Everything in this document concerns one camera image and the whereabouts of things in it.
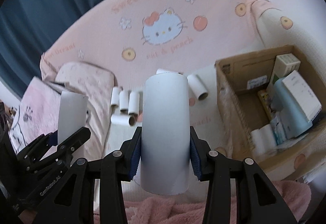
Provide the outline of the light blue tissue pack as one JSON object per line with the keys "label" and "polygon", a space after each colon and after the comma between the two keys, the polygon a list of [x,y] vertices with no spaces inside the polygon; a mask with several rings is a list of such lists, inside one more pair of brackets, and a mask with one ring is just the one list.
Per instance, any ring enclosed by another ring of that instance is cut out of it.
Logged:
{"label": "light blue tissue pack", "polygon": [[312,121],[307,120],[305,113],[286,88],[283,80],[284,78],[280,78],[273,85],[271,106],[279,113],[285,136],[290,140],[304,134],[313,124]]}

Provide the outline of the blue white plastic packet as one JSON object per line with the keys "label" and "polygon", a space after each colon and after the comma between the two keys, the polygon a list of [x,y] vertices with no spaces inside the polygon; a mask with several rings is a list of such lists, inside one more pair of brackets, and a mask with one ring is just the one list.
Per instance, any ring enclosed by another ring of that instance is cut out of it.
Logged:
{"label": "blue white plastic packet", "polygon": [[273,135],[277,145],[283,144],[287,141],[286,133],[283,128],[283,124],[281,121],[280,113],[276,112],[270,121],[271,128],[273,130]]}

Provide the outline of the white paper roll tube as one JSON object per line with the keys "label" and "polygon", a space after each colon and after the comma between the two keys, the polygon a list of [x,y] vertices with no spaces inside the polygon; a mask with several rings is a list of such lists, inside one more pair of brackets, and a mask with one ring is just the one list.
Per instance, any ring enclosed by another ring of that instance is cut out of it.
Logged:
{"label": "white paper roll tube", "polygon": [[86,124],[88,97],[79,93],[63,91],[58,114],[58,144],[68,139]]}
{"label": "white paper roll tube", "polygon": [[132,91],[129,95],[128,114],[139,115],[140,94]]}
{"label": "white paper roll tube", "polygon": [[128,106],[129,106],[129,91],[122,90],[119,93],[119,110],[120,110],[120,112],[127,113]]}
{"label": "white paper roll tube", "polygon": [[172,73],[170,70],[165,70],[162,68],[157,69],[156,74],[163,74],[163,73]]}
{"label": "white paper roll tube", "polygon": [[114,125],[134,126],[136,123],[134,116],[129,115],[112,115],[110,121]]}
{"label": "white paper roll tube", "polygon": [[208,96],[208,90],[196,74],[187,76],[188,85],[197,100],[204,100]]}
{"label": "white paper roll tube", "polygon": [[143,103],[140,185],[158,195],[184,193],[190,147],[187,78],[178,73],[151,76]]}
{"label": "white paper roll tube", "polygon": [[111,99],[110,99],[110,106],[111,107],[118,107],[119,106],[119,94],[121,92],[120,87],[113,87]]}

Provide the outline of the white roll in box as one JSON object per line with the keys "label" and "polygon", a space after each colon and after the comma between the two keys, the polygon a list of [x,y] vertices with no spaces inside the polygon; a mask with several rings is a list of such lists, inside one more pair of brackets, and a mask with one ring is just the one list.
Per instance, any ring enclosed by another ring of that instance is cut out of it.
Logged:
{"label": "white roll in box", "polygon": [[265,151],[267,152],[272,149],[275,149],[277,143],[271,125],[270,124],[265,125],[262,128],[260,128],[259,131],[260,131],[260,135]]}
{"label": "white roll in box", "polygon": [[255,145],[254,147],[254,155],[256,157],[259,157],[263,155],[266,152],[265,144],[264,144],[264,139],[262,136],[262,133],[260,132],[259,129],[253,130],[251,132],[251,138],[252,142]]}

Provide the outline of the brown cardboard box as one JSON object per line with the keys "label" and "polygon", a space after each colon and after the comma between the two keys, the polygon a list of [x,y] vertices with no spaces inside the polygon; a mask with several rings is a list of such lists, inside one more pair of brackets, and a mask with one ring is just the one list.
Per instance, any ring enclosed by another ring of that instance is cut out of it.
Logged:
{"label": "brown cardboard box", "polygon": [[288,53],[300,60],[299,73],[325,106],[325,82],[306,55],[290,45],[217,60],[217,104],[225,134],[232,143],[233,159],[253,158],[271,180],[304,177],[310,182],[325,170],[325,118],[294,145],[264,154],[258,154],[251,136],[252,131],[270,123],[271,113],[259,92],[268,87],[276,57]]}

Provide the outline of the dark blue curtain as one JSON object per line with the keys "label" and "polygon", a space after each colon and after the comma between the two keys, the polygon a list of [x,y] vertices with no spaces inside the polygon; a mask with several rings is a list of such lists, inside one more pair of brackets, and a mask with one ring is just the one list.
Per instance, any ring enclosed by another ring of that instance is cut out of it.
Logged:
{"label": "dark blue curtain", "polygon": [[40,77],[41,55],[83,14],[103,0],[4,0],[1,5],[1,78],[23,96]]}

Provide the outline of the pink white folded cloth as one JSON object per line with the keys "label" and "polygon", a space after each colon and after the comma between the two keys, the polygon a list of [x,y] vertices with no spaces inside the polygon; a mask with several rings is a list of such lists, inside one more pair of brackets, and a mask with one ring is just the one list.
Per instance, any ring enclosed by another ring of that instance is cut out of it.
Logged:
{"label": "pink white folded cloth", "polygon": [[9,131],[15,153],[40,135],[57,130],[59,108],[60,94],[34,77],[23,95]]}

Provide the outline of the pink Hello Kitty bedsheet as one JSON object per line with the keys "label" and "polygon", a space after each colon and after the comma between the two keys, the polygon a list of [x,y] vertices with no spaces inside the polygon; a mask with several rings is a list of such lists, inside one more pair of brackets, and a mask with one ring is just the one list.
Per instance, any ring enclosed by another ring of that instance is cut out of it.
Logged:
{"label": "pink Hello Kitty bedsheet", "polygon": [[141,88],[160,68],[196,74],[208,98],[189,96],[191,125],[229,157],[247,141],[225,132],[217,106],[214,64],[280,46],[305,54],[325,83],[325,47],[271,0],[104,0],[79,18],[40,60],[45,81],[89,92],[90,71],[109,71],[116,85]]}

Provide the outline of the colourful yellow booklet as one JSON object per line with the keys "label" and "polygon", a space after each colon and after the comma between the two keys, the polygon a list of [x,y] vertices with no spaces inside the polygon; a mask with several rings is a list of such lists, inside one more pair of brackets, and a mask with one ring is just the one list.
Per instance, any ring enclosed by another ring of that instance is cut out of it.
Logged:
{"label": "colourful yellow booklet", "polygon": [[274,111],[271,108],[271,99],[269,97],[268,92],[266,90],[260,90],[258,91],[258,97],[260,99],[260,102],[262,103],[266,115],[271,121],[273,119]]}

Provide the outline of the white shipping label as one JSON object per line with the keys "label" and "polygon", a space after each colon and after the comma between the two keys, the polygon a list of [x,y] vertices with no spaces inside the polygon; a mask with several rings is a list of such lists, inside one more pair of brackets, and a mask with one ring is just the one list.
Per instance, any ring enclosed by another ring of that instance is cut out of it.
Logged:
{"label": "white shipping label", "polygon": [[260,87],[267,83],[268,81],[268,76],[267,75],[262,75],[260,77],[250,79],[247,81],[247,90],[255,89],[257,87]]}

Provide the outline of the white green small box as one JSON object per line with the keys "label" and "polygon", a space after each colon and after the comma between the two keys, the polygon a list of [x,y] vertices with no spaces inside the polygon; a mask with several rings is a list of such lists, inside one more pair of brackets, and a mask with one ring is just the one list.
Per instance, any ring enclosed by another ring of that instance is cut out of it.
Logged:
{"label": "white green small box", "polygon": [[270,83],[268,85],[268,93],[272,91],[275,82],[283,77],[288,76],[292,71],[299,70],[300,60],[292,53],[276,56]]}

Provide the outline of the pink fluffy blanket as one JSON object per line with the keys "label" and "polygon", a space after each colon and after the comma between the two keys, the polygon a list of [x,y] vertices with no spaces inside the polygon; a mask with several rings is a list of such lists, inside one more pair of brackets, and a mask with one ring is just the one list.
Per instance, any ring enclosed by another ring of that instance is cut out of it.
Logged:
{"label": "pink fluffy blanket", "polygon": [[[294,217],[299,221],[311,201],[311,189],[305,183],[274,181]],[[127,223],[202,223],[206,204],[178,204],[175,199],[146,198],[141,202],[126,201]]]}

